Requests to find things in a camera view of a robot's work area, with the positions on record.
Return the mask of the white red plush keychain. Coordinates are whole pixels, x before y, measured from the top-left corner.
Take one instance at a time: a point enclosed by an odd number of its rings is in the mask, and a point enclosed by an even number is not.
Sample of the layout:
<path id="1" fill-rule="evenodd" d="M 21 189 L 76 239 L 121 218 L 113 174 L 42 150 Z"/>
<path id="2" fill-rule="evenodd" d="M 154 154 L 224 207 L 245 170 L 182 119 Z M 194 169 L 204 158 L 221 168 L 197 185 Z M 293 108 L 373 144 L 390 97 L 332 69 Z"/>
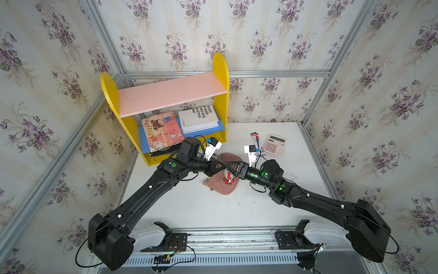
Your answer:
<path id="1" fill-rule="evenodd" d="M 235 182 L 235 176 L 230 171 L 225 170 L 223 181 L 226 185 L 233 185 Z"/>

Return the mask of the pink corduroy bag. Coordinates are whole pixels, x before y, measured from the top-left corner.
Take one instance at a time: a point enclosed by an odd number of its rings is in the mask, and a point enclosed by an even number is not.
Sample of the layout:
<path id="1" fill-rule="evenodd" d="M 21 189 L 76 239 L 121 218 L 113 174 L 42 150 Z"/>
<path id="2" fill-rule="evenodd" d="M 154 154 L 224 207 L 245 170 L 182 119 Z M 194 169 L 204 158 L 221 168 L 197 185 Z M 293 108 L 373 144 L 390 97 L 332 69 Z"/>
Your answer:
<path id="1" fill-rule="evenodd" d="M 220 162 L 240 162 L 242 159 L 231 153 L 223 153 L 217 158 Z M 224 171 L 220 171 L 219 173 L 213 175 L 204 180 L 203 185 L 209 188 L 211 191 L 216 191 L 221 195 L 230 195 L 237 187 L 239 183 L 239 178 L 235 177 L 235 182 L 233 185 L 226 185 L 223 181 Z"/>

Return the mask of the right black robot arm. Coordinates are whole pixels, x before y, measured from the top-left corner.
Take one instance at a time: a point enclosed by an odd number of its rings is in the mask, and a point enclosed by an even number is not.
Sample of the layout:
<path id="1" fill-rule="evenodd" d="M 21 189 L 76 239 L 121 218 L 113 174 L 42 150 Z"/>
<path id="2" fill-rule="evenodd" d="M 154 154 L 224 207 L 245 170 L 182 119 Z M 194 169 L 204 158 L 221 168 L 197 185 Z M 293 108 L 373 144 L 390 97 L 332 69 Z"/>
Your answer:
<path id="1" fill-rule="evenodd" d="M 266 161 L 260 169 L 238 161 L 222 165 L 235 177 L 268 189 L 275 203 L 309 211 L 341 226 L 357 253 L 376 263 L 384 261 L 391 228 L 369 202 L 346 202 L 308 191 L 285 179 L 284 170 L 275 160 Z"/>

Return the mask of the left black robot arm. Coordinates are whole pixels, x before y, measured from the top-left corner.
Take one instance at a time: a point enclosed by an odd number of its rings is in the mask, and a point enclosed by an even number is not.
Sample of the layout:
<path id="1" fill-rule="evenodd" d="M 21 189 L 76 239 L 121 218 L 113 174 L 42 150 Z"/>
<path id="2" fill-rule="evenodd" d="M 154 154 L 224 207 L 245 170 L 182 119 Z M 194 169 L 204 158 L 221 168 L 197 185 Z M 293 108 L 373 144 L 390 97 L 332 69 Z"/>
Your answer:
<path id="1" fill-rule="evenodd" d="M 139 238 L 132 231 L 143 215 L 166 192 L 187 177 L 190 172 L 213 175 L 216 160 L 212 155 L 221 147 L 214 137 L 203 142 L 197 138 L 184 139 L 178 151 L 161 161 L 147 182 L 130 198 L 103 216 L 97 213 L 89 221 L 87 248 L 110 270 L 119 269 L 134 253 L 141 249 Z"/>

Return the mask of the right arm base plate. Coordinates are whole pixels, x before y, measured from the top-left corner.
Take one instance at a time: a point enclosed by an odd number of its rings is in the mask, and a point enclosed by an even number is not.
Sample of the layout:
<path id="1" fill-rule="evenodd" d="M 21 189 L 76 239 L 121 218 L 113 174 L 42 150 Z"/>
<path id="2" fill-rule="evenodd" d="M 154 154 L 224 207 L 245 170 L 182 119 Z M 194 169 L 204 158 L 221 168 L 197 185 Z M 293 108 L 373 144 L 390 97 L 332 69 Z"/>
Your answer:
<path id="1" fill-rule="evenodd" d="M 280 250 L 315 250 L 319 244 L 312 243 L 305 236 L 305 228 L 310 220 L 303 219 L 293 231 L 276 230 L 274 237 Z"/>

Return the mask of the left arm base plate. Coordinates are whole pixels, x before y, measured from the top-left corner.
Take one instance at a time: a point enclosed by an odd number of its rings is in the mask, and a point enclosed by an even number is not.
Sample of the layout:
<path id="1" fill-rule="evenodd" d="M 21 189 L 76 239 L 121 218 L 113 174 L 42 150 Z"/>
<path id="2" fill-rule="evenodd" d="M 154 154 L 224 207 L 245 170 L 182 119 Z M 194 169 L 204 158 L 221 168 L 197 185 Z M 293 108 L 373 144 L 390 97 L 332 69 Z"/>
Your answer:
<path id="1" fill-rule="evenodd" d="M 163 222 L 157 221 L 141 234 L 140 252 L 173 252 L 186 251 L 187 233 L 173 232 Z"/>

